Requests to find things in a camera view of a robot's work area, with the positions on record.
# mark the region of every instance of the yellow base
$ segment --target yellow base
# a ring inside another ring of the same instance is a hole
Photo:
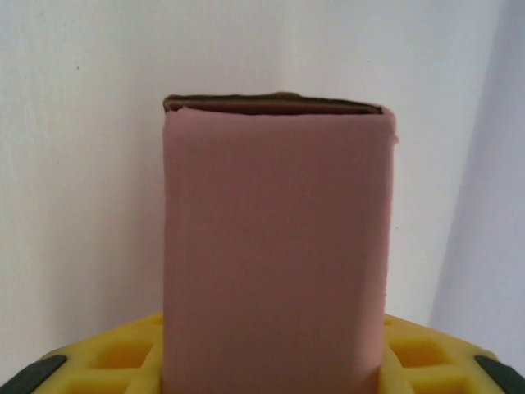
[[[159,394],[162,314],[57,349],[68,361],[34,394]],[[477,364],[489,351],[386,315],[378,394],[503,394]]]

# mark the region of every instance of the square hole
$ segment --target square hole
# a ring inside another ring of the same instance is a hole
[[[151,342],[141,340],[112,343],[100,352],[91,368],[140,368],[152,347]]]
[[[128,388],[123,382],[96,382],[79,380],[70,383],[64,394],[124,394]]]
[[[392,341],[390,348],[405,368],[450,364],[449,357],[441,349],[441,346],[432,339]]]
[[[473,394],[464,379],[426,381],[412,384],[414,394]]]

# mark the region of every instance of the pink rectangular block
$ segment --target pink rectangular block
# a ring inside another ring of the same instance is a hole
[[[291,94],[165,101],[164,394],[376,394],[395,122]]]

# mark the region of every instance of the white wall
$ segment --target white wall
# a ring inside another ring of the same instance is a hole
[[[427,322],[500,1],[0,9],[0,381],[161,308],[161,101],[174,92],[390,106],[401,143],[387,309]]]
[[[525,2],[500,23],[432,326],[525,375]]]

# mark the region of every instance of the black rubber edge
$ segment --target black rubber edge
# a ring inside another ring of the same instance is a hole
[[[0,394],[31,394],[66,361],[65,355],[52,355],[29,364],[0,387]]]
[[[502,364],[485,355],[476,355],[474,359],[485,372],[500,386],[505,394],[524,394],[525,378],[508,365]]]

